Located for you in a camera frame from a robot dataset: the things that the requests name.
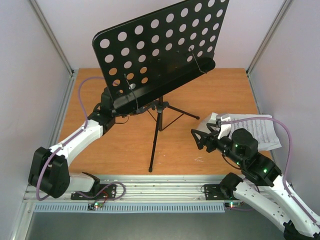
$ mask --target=stand pole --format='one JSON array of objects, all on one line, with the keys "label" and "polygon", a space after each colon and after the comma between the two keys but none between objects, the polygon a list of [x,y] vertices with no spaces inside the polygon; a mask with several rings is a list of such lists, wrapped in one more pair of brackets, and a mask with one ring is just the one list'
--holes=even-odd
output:
[{"label": "stand pole", "polygon": [[155,124],[155,132],[154,132],[154,139],[153,139],[153,146],[152,146],[152,153],[151,153],[151,160],[150,160],[150,167],[149,167],[149,173],[152,173],[153,171],[153,165],[154,165],[154,158],[155,158],[155,152],[156,152],[156,144],[157,144],[157,137],[158,137],[158,131],[160,127],[160,121],[162,122],[162,111],[158,112],[158,116],[156,118],[156,124]]},{"label": "stand pole", "polygon": [[[159,97],[159,109],[161,109],[164,105],[164,96]],[[161,132],[162,129],[162,120],[163,120],[163,111],[161,113],[160,121],[159,121],[159,131]]]}]

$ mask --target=white wall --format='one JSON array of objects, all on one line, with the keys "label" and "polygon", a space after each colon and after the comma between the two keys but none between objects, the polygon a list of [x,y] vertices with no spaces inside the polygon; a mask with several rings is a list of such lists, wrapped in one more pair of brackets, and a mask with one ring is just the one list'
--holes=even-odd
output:
[{"label": "white wall", "polygon": [[28,1],[0,1],[0,33],[0,239],[7,240],[69,77]]},{"label": "white wall", "polygon": [[[99,67],[91,46],[97,32],[178,2],[181,0],[38,0],[74,69]],[[217,68],[249,66],[282,2],[230,0],[215,51]]]},{"label": "white wall", "polygon": [[[251,80],[263,113],[285,123],[293,137],[289,180],[302,199],[320,214],[320,1],[293,1]],[[284,147],[274,151],[284,169],[288,140],[276,128]]]}]

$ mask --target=wooden table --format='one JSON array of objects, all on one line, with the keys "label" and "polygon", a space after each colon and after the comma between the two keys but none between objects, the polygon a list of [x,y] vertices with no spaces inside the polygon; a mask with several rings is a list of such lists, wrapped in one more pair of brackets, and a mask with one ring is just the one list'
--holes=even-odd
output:
[{"label": "wooden table", "polygon": [[[86,78],[102,76],[100,69],[80,69],[70,99],[60,140],[73,133],[84,122],[78,102],[79,84]],[[81,97],[87,114],[100,102],[106,83],[101,79],[86,82]],[[256,114],[257,108],[246,72],[242,68],[214,69],[164,96],[165,101],[184,111],[200,116],[196,120],[182,116],[159,132],[155,150],[153,175],[240,173],[222,159],[218,151],[198,150],[190,130],[212,112]],[[166,108],[163,125],[179,116]],[[70,165],[70,172],[91,174],[147,175],[156,122],[145,112],[130,116],[126,124],[116,124],[102,138],[87,147]]]}]

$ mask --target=sheet of paper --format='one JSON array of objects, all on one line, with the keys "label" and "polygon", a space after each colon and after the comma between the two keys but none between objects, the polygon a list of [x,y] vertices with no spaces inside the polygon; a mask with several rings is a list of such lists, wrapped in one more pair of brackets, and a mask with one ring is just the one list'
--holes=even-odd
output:
[{"label": "sheet of paper", "polygon": [[[210,114],[205,120],[203,120],[198,126],[198,130],[209,133],[206,124],[216,122],[217,113]],[[271,118],[271,115],[260,115],[260,114],[230,114],[231,120],[240,120],[253,117],[267,117]],[[244,128],[248,130],[252,136],[258,140],[259,151],[270,151],[281,147],[279,138],[276,135],[274,124],[269,120],[249,120],[244,122],[238,122],[231,125],[231,132],[229,138],[231,139],[232,133],[237,130]]]}]

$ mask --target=black music stand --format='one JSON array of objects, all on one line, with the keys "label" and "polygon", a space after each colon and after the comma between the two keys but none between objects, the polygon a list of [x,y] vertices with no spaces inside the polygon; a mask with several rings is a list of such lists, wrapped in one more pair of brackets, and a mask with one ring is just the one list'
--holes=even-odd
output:
[{"label": "black music stand", "polygon": [[228,3],[185,0],[103,30],[93,38],[115,111],[125,116],[150,103],[157,109],[157,119],[152,116],[156,127],[149,172],[158,131],[166,128],[162,126],[163,110],[170,108],[180,112],[179,117],[200,119],[170,106],[163,96],[215,68],[213,57]]}]

